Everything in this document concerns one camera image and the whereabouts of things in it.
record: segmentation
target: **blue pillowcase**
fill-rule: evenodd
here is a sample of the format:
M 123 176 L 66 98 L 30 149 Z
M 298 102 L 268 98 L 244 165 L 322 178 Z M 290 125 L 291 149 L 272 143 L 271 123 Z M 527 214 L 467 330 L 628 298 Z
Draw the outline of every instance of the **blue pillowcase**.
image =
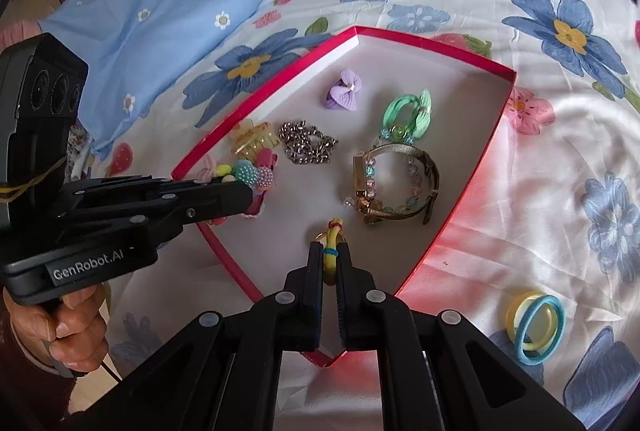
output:
M 156 97 L 252 16 L 262 0 L 67 0 L 40 21 L 89 65 L 79 120 L 111 145 Z

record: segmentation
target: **camera lens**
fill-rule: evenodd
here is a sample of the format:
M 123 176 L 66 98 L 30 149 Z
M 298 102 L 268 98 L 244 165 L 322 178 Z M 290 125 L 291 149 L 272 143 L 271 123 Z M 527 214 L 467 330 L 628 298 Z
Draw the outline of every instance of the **camera lens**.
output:
M 76 111 L 76 107 L 78 107 L 78 102 L 80 102 L 80 85 L 76 84 L 74 89 L 71 90 L 71 94 L 69 95 L 69 111 Z
M 42 70 L 36 77 L 33 88 L 31 88 L 31 107 L 34 110 L 39 109 L 44 104 L 47 88 L 49 88 L 49 75 L 47 75 L 46 70 Z
M 57 115 L 62 111 L 62 107 L 65 105 L 66 91 L 68 88 L 68 80 L 66 80 L 65 75 L 61 75 L 53 86 L 53 93 L 51 94 L 51 112 L 54 115 Z

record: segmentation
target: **purple flower clip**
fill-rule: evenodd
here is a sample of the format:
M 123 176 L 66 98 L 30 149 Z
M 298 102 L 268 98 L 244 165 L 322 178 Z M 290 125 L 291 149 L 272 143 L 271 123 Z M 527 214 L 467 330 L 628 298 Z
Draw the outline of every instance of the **purple flower clip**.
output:
M 327 109 L 343 107 L 349 111 L 356 111 L 356 93 L 360 88 L 362 88 L 362 79 L 353 70 L 345 68 L 340 72 L 340 80 L 326 94 L 324 107 Z

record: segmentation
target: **yellow flower center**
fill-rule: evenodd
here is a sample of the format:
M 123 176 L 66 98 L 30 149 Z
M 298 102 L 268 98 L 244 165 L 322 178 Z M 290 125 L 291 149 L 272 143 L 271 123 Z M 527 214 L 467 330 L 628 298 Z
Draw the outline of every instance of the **yellow flower center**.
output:
M 554 26 L 556 27 L 556 39 L 563 45 L 567 45 L 569 48 L 573 48 L 581 55 L 586 55 L 584 47 L 587 44 L 587 36 L 584 35 L 577 28 L 571 28 L 567 23 L 559 19 L 554 20 Z
M 236 77 L 253 77 L 258 73 L 258 70 L 260 70 L 260 65 L 263 62 L 268 61 L 269 59 L 271 59 L 271 56 L 268 54 L 263 56 L 250 57 L 245 62 L 240 64 L 240 66 L 236 66 L 233 70 L 229 70 L 229 72 L 226 74 L 226 77 L 230 80 Z

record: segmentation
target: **floral bedsheet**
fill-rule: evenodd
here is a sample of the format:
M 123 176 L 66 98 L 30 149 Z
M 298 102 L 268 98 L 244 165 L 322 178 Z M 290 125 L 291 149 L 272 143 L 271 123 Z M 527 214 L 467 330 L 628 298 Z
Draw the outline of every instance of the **floral bedsheet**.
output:
M 212 28 L 234 21 L 224 14 Z M 169 176 L 247 94 L 353 24 L 514 68 L 516 88 L 478 175 L 402 297 L 429 313 L 461 311 L 513 356 L 503 320 L 511 300 L 527 289 L 555 295 L 566 335 L 546 363 L 524 369 L 603 430 L 640 380 L 638 19 L 632 0 L 264 0 L 137 119 L 97 172 Z M 108 339 L 124 373 L 197 313 L 250 306 L 193 227 L 157 265 L 112 289 Z M 381 429 L 380 415 L 372 354 L 328 369 L 286 354 L 276 429 Z

